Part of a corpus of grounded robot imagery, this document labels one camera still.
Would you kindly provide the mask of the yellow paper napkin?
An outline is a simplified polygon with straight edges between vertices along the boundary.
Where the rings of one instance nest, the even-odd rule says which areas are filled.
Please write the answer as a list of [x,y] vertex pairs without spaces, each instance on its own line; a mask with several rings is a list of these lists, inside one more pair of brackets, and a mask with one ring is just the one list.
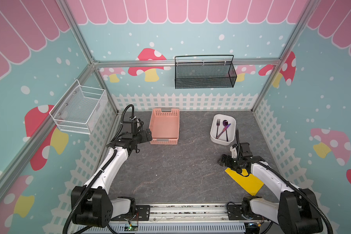
[[248,174],[248,172],[245,169],[243,169],[241,175],[230,168],[227,168],[225,172],[248,194],[252,196],[256,196],[256,194],[264,185],[264,183],[260,179],[258,179],[253,174]]

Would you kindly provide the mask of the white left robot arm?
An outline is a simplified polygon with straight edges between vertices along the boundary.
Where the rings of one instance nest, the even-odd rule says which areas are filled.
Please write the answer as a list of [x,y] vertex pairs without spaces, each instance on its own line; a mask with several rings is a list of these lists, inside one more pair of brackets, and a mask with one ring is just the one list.
[[143,122],[135,116],[134,105],[126,106],[118,132],[106,145],[108,151],[102,165],[83,186],[76,186],[72,190],[72,209],[62,233],[68,232],[71,223],[83,225],[84,228],[80,231],[83,233],[91,227],[108,227],[114,218],[122,217],[131,222],[137,216],[134,198],[119,197],[110,200],[108,195],[123,163],[132,152],[139,153],[139,144],[151,140],[151,130],[144,130]]

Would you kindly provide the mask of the purple metal fork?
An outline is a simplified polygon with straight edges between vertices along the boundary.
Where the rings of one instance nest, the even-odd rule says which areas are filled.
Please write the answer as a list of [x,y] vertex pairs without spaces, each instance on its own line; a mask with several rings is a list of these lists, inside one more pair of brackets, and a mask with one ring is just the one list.
[[218,137],[219,126],[220,126],[220,119],[217,119],[217,121],[216,121],[216,138]]

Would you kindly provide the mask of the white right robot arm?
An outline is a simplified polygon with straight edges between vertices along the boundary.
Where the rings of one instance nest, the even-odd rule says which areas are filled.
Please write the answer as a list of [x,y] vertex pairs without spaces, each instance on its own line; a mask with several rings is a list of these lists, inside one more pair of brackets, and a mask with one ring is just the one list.
[[268,187],[278,198],[278,202],[269,202],[259,196],[249,196],[240,205],[227,204],[230,214],[241,214],[246,220],[261,216],[280,226],[285,234],[318,234],[327,231],[333,233],[331,222],[319,208],[316,195],[310,189],[301,189],[286,180],[274,170],[262,157],[254,156],[250,145],[239,140],[231,147],[230,155],[222,155],[219,164],[238,175],[243,171],[253,175]]

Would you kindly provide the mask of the purple metal spoon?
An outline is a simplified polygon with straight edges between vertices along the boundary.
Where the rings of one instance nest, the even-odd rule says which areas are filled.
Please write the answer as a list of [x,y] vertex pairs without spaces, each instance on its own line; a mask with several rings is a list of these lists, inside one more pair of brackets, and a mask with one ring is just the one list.
[[229,141],[229,138],[228,138],[228,131],[227,131],[227,128],[229,126],[229,122],[227,120],[224,120],[223,121],[223,125],[224,125],[224,130],[225,130],[225,136],[226,136],[226,141],[228,142]]

